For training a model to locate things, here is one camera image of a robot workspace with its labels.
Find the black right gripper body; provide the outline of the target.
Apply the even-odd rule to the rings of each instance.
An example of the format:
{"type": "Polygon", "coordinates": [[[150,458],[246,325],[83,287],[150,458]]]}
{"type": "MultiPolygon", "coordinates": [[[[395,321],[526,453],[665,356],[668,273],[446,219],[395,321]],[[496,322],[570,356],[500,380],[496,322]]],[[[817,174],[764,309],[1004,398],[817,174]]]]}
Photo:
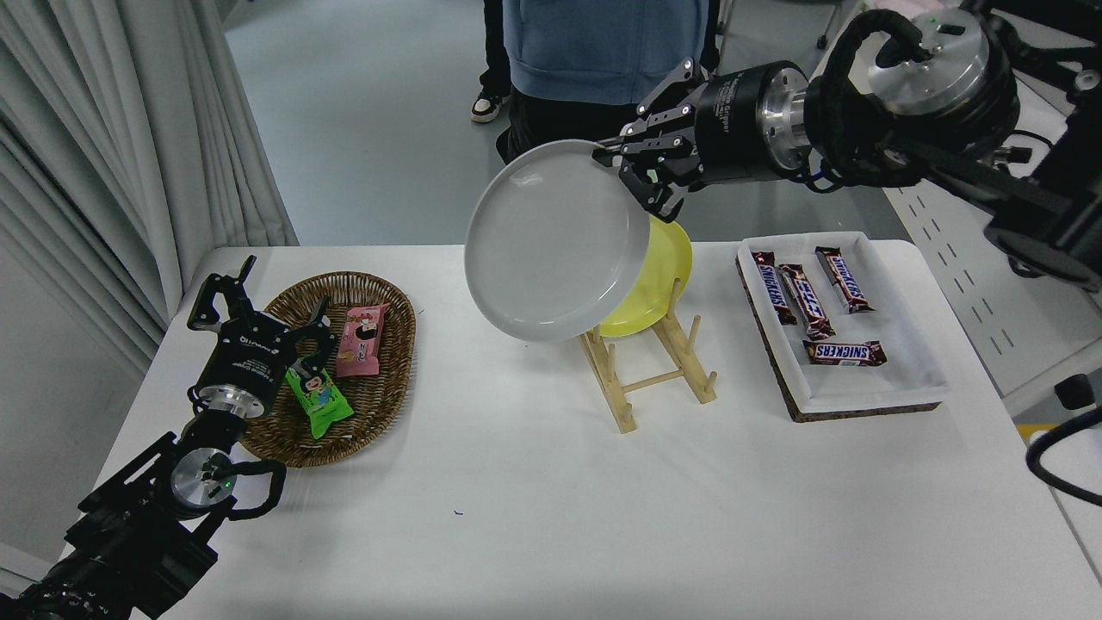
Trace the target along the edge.
{"type": "Polygon", "coordinates": [[[696,172],[692,187],[774,180],[774,162],[761,130],[760,104],[773,69],[760,65],[709,76],[693,122],[696,172]]]}

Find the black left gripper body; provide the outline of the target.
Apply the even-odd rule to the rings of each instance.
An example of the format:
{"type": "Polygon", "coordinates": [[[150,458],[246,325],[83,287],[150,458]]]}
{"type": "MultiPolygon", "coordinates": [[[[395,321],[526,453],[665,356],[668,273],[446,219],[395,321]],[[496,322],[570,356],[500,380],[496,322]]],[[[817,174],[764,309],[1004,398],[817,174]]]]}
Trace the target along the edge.
{"type": "Polygon", "coordinates": [[[261,405],[271,405],[293,361],[288,349],[290,331],[290,325],[271,315],[222,322],[218,342],[198,377],[198,393],[230,387],[251,394],[261,405]]]}

